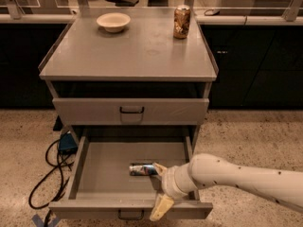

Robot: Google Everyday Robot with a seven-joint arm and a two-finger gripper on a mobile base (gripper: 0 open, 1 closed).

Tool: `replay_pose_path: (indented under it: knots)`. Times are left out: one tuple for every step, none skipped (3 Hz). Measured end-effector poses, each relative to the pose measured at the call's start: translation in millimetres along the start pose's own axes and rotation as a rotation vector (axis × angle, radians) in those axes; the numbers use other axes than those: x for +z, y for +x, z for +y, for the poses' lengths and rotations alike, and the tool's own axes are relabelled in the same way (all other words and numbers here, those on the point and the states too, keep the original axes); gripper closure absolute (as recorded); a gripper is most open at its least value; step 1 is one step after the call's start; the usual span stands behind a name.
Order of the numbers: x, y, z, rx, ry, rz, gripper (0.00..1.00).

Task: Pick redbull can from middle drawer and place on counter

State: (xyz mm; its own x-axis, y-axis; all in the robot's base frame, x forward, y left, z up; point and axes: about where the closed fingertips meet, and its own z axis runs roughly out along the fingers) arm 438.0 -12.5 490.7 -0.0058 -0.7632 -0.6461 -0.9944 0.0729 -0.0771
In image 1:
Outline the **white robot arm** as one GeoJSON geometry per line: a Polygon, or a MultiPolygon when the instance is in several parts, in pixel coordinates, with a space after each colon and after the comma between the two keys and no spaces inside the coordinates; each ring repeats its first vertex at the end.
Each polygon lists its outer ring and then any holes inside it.
{"type": "Polygon", "coordinates": [[[153,164],[161,177],[150,220],[161,219],[173,204],[189,192],[226,185],[268,201],[303,212],[303,173],[282,169],[234,165],[221,157],[200,153],[181,166],[153,164]]]}

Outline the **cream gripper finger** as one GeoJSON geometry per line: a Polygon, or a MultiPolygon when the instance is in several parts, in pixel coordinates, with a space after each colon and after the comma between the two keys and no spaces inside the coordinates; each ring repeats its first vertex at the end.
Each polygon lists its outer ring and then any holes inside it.
{"type": "Polygon", "coordinates": [[[167,172],[167,168],[165,166],[158,163],[153,163],[152,165],[159,176],[163,176],[167,172]]]}
{"type": "Polygon", "coordinates": [[[166,194],[158,194],[151,210],[150,221],[160,220],[173,206],[174,200],[166,194]]]}

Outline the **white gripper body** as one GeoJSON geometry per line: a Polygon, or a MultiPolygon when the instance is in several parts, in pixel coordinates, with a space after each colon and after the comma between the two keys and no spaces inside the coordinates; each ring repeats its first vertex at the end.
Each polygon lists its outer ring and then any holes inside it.
{"type": "Polygon", "coordinates": [[[198,188],[188,173],[189,164],[164,168],[160,174],[162,190],[174,200],[180,200],[198,188]]]}

